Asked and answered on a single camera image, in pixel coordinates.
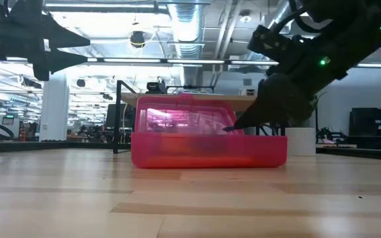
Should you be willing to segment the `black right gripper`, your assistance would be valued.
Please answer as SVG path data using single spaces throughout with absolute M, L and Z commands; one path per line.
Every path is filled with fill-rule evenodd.
M 286 122 L 290 127 L 303 127 L 317 107 L 317 99 L 306 97 L 289 76 L 274 73 L 259 82 L 257 98 L 267 106 L 272 106 L 273 120 Z M 257 127 L 267 122 L 261 112 L 261 102 L 255 100 L 237 119 L 233 126 L 223 128 L 225 132 Z

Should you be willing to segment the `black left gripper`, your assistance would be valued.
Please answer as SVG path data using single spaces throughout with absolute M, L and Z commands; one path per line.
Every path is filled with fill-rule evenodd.
M 0 60 L 8 57 L 32 61 L 34 77 L 49 81 L 50 74 L 87 62 L 87 57 L 50 48 L 89 46 L 90 40 L 59 25 L 50 15 L 42 14 L 42 0 L 9 0 L 0 3 Z

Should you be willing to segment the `pink translucent pencil box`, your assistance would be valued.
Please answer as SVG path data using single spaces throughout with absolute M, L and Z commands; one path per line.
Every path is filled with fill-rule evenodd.
M 236 120 L 224 100 L 144 95 L 136 102 L 132 162 L 144 169 L 272 168 L 286 163 L 287 137 L 224 131 Z

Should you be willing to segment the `white column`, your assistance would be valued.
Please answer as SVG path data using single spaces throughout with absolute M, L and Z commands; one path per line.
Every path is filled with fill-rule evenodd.
M 67 138 L 69 79 L 57 72 L 44 83 L 39 141 L 64 141 Z

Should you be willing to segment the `black monitor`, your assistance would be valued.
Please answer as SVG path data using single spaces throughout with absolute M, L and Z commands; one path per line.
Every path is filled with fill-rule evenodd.
M 110 104 L 106 114 L 106 127 L 113 128 L 115 126 L 116 105 Z M 120 128 L 133 128 L 136 119 L 136 109 L 129 104 L 123 103 L 120 105 Z

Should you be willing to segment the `black bench edge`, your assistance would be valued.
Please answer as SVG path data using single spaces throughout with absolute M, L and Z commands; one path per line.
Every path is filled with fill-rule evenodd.
M 355 148 L 345 148 L 345 147 L 319 147 L 316 149 L 316 153 L 381 160 L 381 149 L 355 149 Z

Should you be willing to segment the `black cabinet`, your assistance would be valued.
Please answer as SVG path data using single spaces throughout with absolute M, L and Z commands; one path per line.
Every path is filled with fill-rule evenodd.
M 361 149 L 381 149 L 381 108 L 352 108 L 348 142 Z

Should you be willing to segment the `silver spiral air duct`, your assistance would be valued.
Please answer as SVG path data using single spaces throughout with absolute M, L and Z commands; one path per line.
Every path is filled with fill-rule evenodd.
M 195 60 L 201 57 L 202 7 L 196 4 L 169 4 L 172 19 L 173 39 L 180 60 Z

